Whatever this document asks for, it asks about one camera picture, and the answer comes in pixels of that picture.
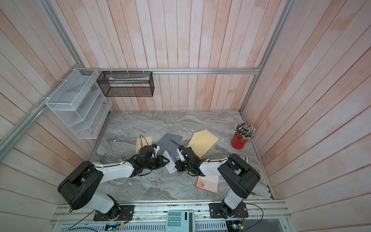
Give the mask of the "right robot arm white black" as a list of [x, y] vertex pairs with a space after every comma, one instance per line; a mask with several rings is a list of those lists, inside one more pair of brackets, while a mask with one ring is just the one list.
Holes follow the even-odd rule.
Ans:
[[201, 159], [192, 148], [180, 146], [177, 149], [180, 159], [175, 163], [178, 172], [187, 171], [194, 177], [221, 176], [230, 187], [229, 193], [220, 203], [209, 204], [211, 218], [248, 217], [243, 202], [252, 194], [260, 181], [259, 172], [237, 154], [224, 159]]

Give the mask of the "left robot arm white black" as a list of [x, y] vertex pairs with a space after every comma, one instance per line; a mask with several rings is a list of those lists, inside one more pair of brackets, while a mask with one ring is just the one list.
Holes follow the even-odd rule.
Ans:
[[134, 156], [119, 163], [93, 164], [83, 161], [58, 186], [58, 192], [71, 210], [90, 208], [108, 220], [117, 220], [121, 215], [119, 203], [109, 194], [97, 192], [100, 184], [119, 178], [141, 176], [143, 170], [157, 170], [170, 163], [158, 152], [160, 146], [146, 145]]

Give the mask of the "blue bordered letter paper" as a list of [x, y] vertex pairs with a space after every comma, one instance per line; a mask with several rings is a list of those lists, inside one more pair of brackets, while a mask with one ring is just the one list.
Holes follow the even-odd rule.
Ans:
[[165, 165], [166, 169], [168, 170], [168, 172], [170, 174], [174, 173], [177, 171], [176, 167], [175, 167], [175, 163], [171, 157], [171, 155], [168, 153], [168, 151], [164, 151], [163, 155], [162, 155], [164, 158], [168, 159], [169, 162]]

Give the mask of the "grey envelope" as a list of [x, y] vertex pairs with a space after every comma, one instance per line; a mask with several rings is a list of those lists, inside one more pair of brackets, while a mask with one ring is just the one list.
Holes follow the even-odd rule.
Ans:
[[163, 155], [165, 151], [169, 153], [169, 155], [173, 155], [175, 158], [177, 157], [177, 149], [181, 145], [183, 137], [176, 134], [166, 133], [160, 138], [159, 141], [156, 142], [156, 145], [160, 147], [160, 150], [157, 152], [158, 155]]

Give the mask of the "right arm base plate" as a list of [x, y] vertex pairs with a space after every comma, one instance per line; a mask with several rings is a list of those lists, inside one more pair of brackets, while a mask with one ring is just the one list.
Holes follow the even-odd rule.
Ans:
[[211, 218], [247, 218], [248, 212], [244, 202], [239, 203], [235, 209], [229, 208], [224, 202], [210, 203], [209, 211]]

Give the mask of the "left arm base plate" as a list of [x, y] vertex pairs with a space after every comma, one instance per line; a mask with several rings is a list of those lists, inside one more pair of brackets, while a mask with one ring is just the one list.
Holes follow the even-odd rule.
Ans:
[[93, 221], [130, 221], [133, 218], [134, 208], [134, 205], [120, 205], [113, 206], [113, 208], [105, 214], [96, 211]]

